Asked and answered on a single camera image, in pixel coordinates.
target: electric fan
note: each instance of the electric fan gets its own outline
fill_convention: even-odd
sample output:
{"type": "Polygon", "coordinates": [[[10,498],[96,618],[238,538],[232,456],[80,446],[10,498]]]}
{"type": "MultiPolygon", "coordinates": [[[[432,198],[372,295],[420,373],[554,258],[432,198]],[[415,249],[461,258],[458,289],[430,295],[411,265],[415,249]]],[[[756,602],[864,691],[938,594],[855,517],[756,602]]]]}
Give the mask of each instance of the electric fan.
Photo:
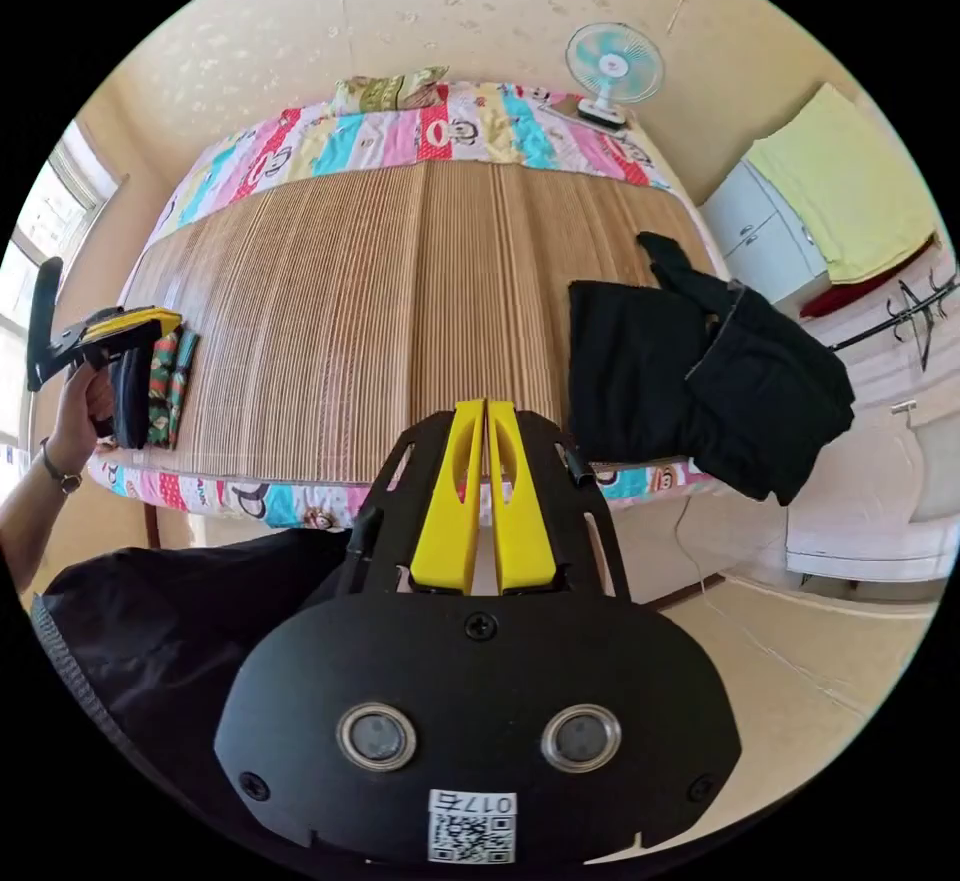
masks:
{"type": "Polygon", "coordinates": [[[596,96],[583,98],[577,113],[608,128],[627,123],[615,102],[643,101],[663,81],[663,59],[656,45],[628,24],[584,25],[567,44],[566,57],[570,73],[596,96]]]}

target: coat rack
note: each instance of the coat rack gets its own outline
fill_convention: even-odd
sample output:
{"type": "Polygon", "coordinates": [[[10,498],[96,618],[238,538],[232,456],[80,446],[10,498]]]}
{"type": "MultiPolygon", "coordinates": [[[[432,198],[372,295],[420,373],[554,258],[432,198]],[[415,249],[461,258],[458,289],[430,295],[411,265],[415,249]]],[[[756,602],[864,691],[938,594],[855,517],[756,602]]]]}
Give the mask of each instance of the coat rack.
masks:
{"type": "Polygon", "coordinates": [[[936,309],[937,314],[946,320],[947,313],[943,309],[943,301],[948,295],[956,291],[960,287],[960,277],[956,271],[941,285],[938,285],[933,280],[933,271],[930,271],[929,275],[930,287],[933,289],[932,293],[929,294],[926,298],[921,300],[918,298],[913,291],[910,289],[910,286],[905,281],[899,281],[900,291],[903,294],[903,299],[906,302],[906,307],[902,308],[900,311],[894,311],[891,305],[892,298],[887,298],[887,314],[890,317],[886,321],[882,321],[880,324],[875,324],[872,328],[868,328],[866,331],[861,331],[859,334],[855,334],[852,338],[847,338],[846,341],[840,341],[837,344],[831,344],[831,351],[842,351],[844,348],[849,348],[853,344],[859,344],[861,341],[865,341],[867,338],[872,338],[875,334],[879,334],[881,331],[887,331],[890,328],[893,328],[893,336],[903,344],[903,338],[897,331],[897,328],[900,325],[910,322],[910,327],[913,330],[913,338],[917,344],[917,351],[920,353],[920,370],[927,370],[927,361],[930,359],[930,340],[933,336],[933,328],[936,324],[936,319],[934,318],[933,311],[936,309]],[[920,317],[926,323],[926,331],[923,338],[923,344],[920,343],[920,332],[917,330],[917,318],[920,317]]]}

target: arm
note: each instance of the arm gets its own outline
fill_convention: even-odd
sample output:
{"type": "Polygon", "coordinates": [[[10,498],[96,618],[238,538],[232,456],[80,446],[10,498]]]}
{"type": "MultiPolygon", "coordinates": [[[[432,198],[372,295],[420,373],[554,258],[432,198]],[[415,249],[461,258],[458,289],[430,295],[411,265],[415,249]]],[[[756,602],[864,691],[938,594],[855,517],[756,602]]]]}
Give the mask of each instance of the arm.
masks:
{"type": "MultiPolygon", "coordinates": [[[[47,441],[47,456],[54,467],[65,474],[80,474],[97,446],[90,419],[112,414],[113,388],[106,368],[94,371],[84,362],[60,393],[56,427],[47,441]]],[[[18,593],[33,581],[66,499],[38,455],[0,505],[0,549],[18,593]]]]}

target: bamboo mat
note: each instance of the bamboo mat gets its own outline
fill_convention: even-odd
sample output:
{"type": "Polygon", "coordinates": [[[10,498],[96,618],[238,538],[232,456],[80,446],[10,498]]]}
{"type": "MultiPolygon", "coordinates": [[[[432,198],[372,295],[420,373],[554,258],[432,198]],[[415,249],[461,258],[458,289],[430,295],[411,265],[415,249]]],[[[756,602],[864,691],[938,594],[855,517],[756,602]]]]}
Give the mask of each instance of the bamboo mat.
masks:
{"type": "Polygon", "coordinates": [[[491,397],[563,423],[567,285],[654,284],[634,236],[712,273],[683,203],[610,178],[470,161],[351,171],[236,202],[145,254],[126,306],[200,335],[175,451],[121,464],[368,482],[400,432],[491,397]]]}

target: fan base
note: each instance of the fan base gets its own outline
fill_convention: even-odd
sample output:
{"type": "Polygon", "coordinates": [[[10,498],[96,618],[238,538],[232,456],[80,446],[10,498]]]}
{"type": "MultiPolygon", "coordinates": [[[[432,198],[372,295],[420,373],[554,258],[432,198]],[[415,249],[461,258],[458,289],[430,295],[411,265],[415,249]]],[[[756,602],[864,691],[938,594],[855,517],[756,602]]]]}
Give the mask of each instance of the fan base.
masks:
{"type": "Polygon", "coordinates": [[[618,131],[627,123],[627,119],[616,108],[602,107],[596,101],[590,101],[587,98],[577,103],[577,114],[587,121],[600,124],[612,131],[618,131]]]}

